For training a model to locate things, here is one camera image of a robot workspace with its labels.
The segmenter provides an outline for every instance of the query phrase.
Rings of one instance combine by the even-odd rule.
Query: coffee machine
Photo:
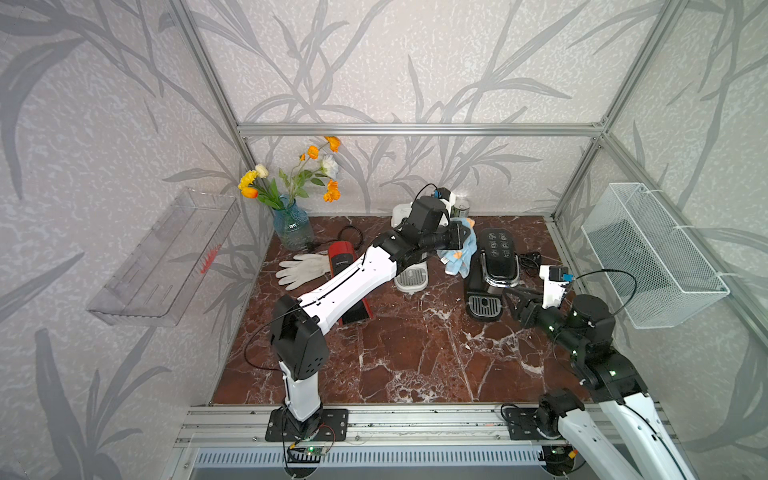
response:
[[[480,322],[501,318],[502,293],[520,283],[520,262],[511,233],[486,228],[478,234],[478,249],[472,255],[464,280],[467,314]]]

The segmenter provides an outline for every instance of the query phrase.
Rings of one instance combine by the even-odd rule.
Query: blue glass vase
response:
[[[310,216],[296,204],[296,201],[289,205],[287,195],[280,195],[280,199],[283,201],[283,205],[288,205],[288,207],[272,209],[275,233],[288,250],[306,248],[308,243],[315,240],[310,225]]]

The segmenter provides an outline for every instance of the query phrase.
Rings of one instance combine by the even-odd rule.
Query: black mounting plate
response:
[[[266,428],[266,440],[268,442],[295,442],[296,440],[304,440],[299,437],[298,431],[292,426],[291,422],[283,423],[283,413],[285,409],[274,409],[270,414],[270,423]],[[349,421],[349,410],[347,409],[323,409],[323,413],[320,416],[320,425],[327,425],[333,431],[322,427],[318,429],[317,435],[313,439],[304,440],[306,442],[332,442],[333,434],[336,433],[336,441],[342,442],[346,440],[346,427]]]
[[[509,418],[507,424],[510,440],[541,440],[544,437],[536,429],[536,407],[515,408],[508,407],[504,413]]]

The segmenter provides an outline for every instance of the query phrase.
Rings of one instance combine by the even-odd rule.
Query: cloth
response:
[[[280,279],[278,284],[286,285],[289,283],[286,290],[298,288],[304,283],[331,271],[331,263],[328,261],[327,255],[303,253],[294,256],[293,259],[298,261],[287,260],[280,262],[280,266],[284,268],[275,273],[275,276]]]
[[[445,264],[445,272],[448,275],[461,274],[462,278],[466,278],[469,275],[469,262],[472,260],[472,255],[478,249],[478,239],[475,235],[475,221],[471,218],[452,218],[451,221],[461,221],[465,226],[469,227],[469,237],[464,240],[464,247],[461,250],[437,250],[437,254],[440,257],[440,261]]]

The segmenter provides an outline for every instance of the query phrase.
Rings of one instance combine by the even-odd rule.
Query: transparent plastic shelf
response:
[[[234,197],[185,188],[88,312],[109,325],[177,325],[239,215]]]

